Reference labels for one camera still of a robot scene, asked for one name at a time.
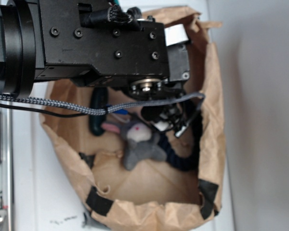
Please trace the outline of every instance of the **dark green object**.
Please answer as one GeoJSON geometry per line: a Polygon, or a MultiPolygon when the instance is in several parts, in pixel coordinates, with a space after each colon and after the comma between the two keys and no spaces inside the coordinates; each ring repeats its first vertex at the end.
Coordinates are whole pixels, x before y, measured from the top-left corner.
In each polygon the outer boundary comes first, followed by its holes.
{"type": "MultiPolygon", "coordinates": [[[[105,108],[108,102],[107,88],[95,88],[92,93],[90,108],[99,109],[105,108]]],[[[89,116],[89,128],[93,135],[101,136],[104,129],[101,124],[106,120],[106,115],[91,115],[89,116]]]]}

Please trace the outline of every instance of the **pink ear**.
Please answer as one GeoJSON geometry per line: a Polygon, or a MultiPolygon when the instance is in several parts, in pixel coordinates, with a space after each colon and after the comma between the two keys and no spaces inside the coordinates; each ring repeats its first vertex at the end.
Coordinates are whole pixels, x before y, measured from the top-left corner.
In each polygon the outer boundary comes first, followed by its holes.
{"type": "Polygon", "coordinates": [[[101,128],[104,129],[105,131],[111,131],[116,134],[120,134],[120,128],[114,124],[110,123],[102,123],[101,128]]]}

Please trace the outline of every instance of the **stuffed bunny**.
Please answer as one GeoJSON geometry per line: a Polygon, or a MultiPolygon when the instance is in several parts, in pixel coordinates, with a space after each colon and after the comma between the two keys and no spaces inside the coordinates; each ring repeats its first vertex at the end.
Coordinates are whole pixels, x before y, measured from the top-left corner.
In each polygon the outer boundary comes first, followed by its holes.
{"type": "Polygon", "coordinates": [[[159,134],[152,132],[144,123],[132,120],[124,125],[104,122],[101,127],[106,131],[120,134],[127,141],[124,151],[123,165],[131,171],[139,161],[153,159],[166,161],[166,152],[158,146],[159,134]]]}

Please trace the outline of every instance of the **black wire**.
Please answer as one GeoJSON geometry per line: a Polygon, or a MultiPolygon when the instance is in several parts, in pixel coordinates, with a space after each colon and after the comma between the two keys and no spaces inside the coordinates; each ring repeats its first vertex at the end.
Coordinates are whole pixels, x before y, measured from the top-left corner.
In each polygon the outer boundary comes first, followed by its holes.
{"type": "Polygon", "coordinates": [[[64,114],[58,114],[55,112],[50,112],[50,111],[42,110],[42,109],[12,106],[12,105],[6,105],[6,104],[1,104],[1,103],[0,103],[0,107],[7,108],[7,109],[20,110],[20,111],[38,112],[38,113],[60,117],[60,118],[74,118],[74,117],[79,117],[79,116],[86,116],[86,114],[83,114],[83,113],[64,115],[64,114]]]}

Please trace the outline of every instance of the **brown paper bag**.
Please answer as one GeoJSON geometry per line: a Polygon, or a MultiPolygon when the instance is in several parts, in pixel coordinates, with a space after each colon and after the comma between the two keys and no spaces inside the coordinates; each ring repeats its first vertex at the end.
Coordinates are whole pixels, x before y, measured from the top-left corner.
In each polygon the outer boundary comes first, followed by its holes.
{"type": "MultiPolygon", "coordinates": [[[[187,231],[211,220],[221,209],[225,163],[223,94],[216,46],[207,30],[220,23],[201,22],[188,7],[151,11],[166,26],[184,24],[192,43],[188,45],[191,78],[186,91],[201,90],[203,135],[198,170],[182,172],[167,163],[144,160],[133,171],[121,163],[123,140],[115,133],[93,136],[88,117],[62,119],[41,116],[58,159],[71,185],[92,218],[114,231],[187,231]],[[94,155],[92,169],[79,153],[94,155]]],[[[47,98],[89,106],[92,89],[77,88],[69,80],[49,84],[47,98]]],[[[111,104],[131,101],[109,90],[111,104]]],[[[47,108],[64,113],[64,109],[47,108]]],[[[193,146],[191,131],[176,139],[167,134],[173,149],[186,157],[193,146]]]]}

